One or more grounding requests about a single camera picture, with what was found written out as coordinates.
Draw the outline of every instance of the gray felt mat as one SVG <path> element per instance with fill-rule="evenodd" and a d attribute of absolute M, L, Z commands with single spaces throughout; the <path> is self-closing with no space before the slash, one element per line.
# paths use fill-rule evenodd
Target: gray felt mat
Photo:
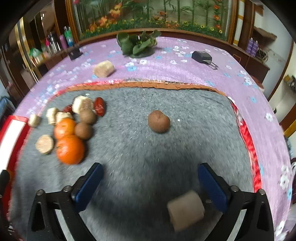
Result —
<path fill-rule="evenodd" d="M 252 191 L 248 152 L 226 97 L 203 90 L 120 88 L 68 92 L 49 102 L 48 108 L 62 109 L 78 95 L 93 100 L 101 96 L 107 112 L 94 125 L 85 161 L 67 166 L 57 160 L 55 151 L 44 156 L 35 149 L 41 135 L 53 132 L 44 111 L 20 157 L 12 190 L 11 220 L 23 237 L 36 191 L 72 185 L 94 162 L 104 165 L 104 179 L 80 215 L 101 241 L 204 240 L 221 216 L 212 203 L 204 203 L 203 220 L 179 233 L 173 231 L 166 208 L 169 200 L 191 189 L 206 200 L 197 176 L 202 162 L 228 184 Z M 169 132 L 157 134 L 149 128 L 148 114 L 155 109 L 169 116 Z M 229 240 L 237 231 L 236 227 Z"/>

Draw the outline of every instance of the screw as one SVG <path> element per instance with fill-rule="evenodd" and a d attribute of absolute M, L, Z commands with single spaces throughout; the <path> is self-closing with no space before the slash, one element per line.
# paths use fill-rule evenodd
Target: screw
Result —
<path fill-rule="evenodd" d="M 42 189 L 40 189 L 40 190 L 38 190 L 38 191 L 36 192 L 37 196 L 40 196 L 40 195 L 42 195 L 43 193 L 44 193 L 44 191 L 43 191 Z"/>
<path fill-rule="evenodd" d="M 263 189 L 259 189 L 259 193 L 260 193 L 261 195 L 264 195 L 264 194 L 265 194 L 265 191 L 264 191 Z"/>
<path fill-rule="evenodd" d="M 231 186 L 231 190 L 234 192 L 238 192 L 239 188 L 238 186 Z"/>
<path fill-rule="evenodd" d="M 64 192 L 69 192 L 69 191 L 71 191 L 71 189 L 72 189 L 71 186 L 65 186 L 65 187 L 63 188 L 63 191 L 64 191 Z"/>

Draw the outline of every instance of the cylindrical cork block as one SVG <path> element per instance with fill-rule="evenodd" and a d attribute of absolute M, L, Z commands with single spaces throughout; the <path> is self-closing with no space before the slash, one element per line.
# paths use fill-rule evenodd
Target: cylindrical cork block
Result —
<path fill-rule="evenodd" d="M 204 217 L 205 208 L 198 194 L 189 191 L 167 204 L 175 232 L 182 231 Z"/>

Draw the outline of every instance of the orange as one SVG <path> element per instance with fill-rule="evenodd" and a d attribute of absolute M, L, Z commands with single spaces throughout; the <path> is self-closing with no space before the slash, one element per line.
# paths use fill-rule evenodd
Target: orange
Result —
<path fill-rule="evenodd" d="M 74 135 L 76 123 L 70 118 L 62 119 L 54 128 L 54 136 L 57 140 L 67 135 Z"/>
<path fill-rule="evenodd" d="M 84 157 L 84 144 L 75 135 L 67 135 L 57 142 L 57 157 L 68 165 L 78 164 Z"/>

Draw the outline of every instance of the leafy vegetable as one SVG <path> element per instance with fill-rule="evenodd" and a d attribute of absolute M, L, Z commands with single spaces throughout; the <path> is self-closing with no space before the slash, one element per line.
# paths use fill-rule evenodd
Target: leafy vegetable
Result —
<path fill-rule="evenodd" d="M 152 47 L 157 44 L 156 38 L 160 35 L 159 30 L 155 30 L 151 34 L 143 31 L 140 36 L 120 32 L 117 34 L 116 40 L 124 55 L 129 55 L 132 58 L 143 58 L 154 53 Z"/>

